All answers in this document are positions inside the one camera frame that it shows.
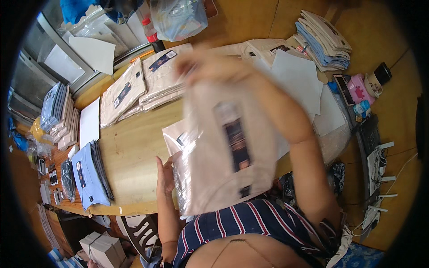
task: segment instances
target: blue mat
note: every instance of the blue mat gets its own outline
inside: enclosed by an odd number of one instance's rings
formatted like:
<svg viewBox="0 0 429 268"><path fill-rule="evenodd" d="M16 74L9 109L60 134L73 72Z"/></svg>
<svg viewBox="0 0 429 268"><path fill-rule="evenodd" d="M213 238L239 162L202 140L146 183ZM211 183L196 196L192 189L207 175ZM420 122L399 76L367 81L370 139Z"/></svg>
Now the blue mat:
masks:
<svg viewBox="0 0 429 268"><path fill-rule="evenodd" d="M335 268L371 268L383 258L384 252L351 243L346 255L334 265Z"/></svg>

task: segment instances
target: black lid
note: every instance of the black lid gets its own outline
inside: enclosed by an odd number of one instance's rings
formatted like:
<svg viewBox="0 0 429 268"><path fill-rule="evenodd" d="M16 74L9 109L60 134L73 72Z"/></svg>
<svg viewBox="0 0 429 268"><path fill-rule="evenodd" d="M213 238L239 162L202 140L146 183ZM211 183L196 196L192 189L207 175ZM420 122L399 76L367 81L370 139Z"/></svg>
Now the black lid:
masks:
<svg viewBox="0 0 429 268"><path fill-rule="evenodd" d="M375 69L374 74L382 86L392 78L392 73L384 62Z"/></svg>

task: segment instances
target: red bottle cap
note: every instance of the red bottle cap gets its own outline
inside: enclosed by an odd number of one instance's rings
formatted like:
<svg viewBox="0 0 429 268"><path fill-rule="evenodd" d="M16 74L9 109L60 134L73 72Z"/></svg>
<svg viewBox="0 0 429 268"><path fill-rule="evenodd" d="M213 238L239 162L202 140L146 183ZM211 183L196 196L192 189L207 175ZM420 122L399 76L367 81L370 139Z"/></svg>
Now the red bottle cap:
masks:
<svg viewBox="0 0 429 268"><path fill-rule="evenodd" d="M142 20L143 25L148 25L150 22L151 22L151 19L149 18L145 18L144 20Z"/></svg>
<svg viewBox="0 0 429 268"><path fill-rule="evenodd" d="M157 33L155 33L155 34L153 34L153 35L151 35L151 36L146 36L146 37L148 38L148 41L149 41L150 43L153 43L153 42L155 42L155 41L157 41L157 40L158 40Z"/></svg>

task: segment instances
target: pink box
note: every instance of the pink box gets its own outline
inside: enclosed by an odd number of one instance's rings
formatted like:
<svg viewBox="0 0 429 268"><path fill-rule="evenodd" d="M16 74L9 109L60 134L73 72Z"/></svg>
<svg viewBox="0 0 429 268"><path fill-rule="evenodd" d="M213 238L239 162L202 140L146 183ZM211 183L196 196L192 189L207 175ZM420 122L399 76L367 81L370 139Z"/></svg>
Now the pink box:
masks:
<svg viewBox="0 0 429 268"><path fill-rule="evenodd" d="M375 98L366 91L365 84L363 83L363 74L361 73L351 77L350 82L347 84L347 88L356 104L359 104L363 100L368 100L371 105L375 101Z"/></svg>

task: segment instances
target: cardboard box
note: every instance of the cardboard box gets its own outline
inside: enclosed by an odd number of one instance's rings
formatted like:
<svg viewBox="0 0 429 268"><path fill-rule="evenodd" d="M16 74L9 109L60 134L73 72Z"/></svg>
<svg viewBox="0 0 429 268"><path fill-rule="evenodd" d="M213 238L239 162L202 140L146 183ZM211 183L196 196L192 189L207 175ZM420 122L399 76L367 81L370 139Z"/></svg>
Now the cardboard box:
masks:
<svg viewBox="0 0 429 268"><path fill-rule="evenodd" d="M119 268L125 259L125 253L119 238L93 232L80 240L85 253L100 268Z"/></svg>

